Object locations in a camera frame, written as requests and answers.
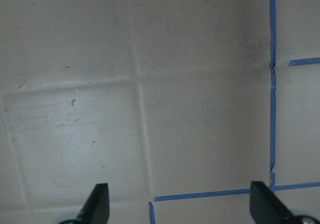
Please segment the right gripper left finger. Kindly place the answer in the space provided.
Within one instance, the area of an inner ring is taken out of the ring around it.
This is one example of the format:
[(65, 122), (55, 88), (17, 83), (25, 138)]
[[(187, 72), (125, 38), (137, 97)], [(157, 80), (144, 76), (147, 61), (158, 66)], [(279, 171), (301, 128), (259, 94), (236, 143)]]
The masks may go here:
[(109, 186), (98, 183), (75, 218), (75, 224), (107, 224), (110, 217)]

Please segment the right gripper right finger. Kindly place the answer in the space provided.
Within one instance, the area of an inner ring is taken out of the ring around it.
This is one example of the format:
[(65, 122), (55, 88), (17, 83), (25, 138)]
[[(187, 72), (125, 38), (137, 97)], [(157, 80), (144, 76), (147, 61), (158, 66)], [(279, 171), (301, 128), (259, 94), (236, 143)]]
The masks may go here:
[(250, 184), (249, 212), (256, 224), (304, 224), (304, 217), (294, 215), (262, 181)]

